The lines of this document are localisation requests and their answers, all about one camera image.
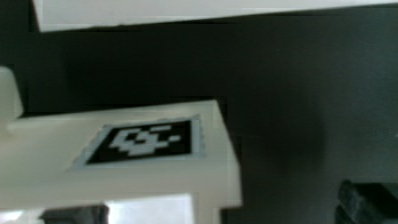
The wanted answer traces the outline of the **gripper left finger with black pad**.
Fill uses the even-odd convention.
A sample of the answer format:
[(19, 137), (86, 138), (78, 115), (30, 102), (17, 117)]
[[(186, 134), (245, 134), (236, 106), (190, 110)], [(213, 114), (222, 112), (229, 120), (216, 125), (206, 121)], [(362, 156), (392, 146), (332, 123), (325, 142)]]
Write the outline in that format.
[(39, 216), (44, 224), (108, 224), (104, 205), (46, 210)]

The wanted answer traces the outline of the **gripper metal right finger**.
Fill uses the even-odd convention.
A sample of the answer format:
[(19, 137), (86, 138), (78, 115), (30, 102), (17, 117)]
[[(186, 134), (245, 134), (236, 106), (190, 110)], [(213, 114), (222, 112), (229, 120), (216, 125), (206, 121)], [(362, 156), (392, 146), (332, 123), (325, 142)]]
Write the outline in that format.
[(398, 183), (341, 182), (333, 224), (398, 224)]

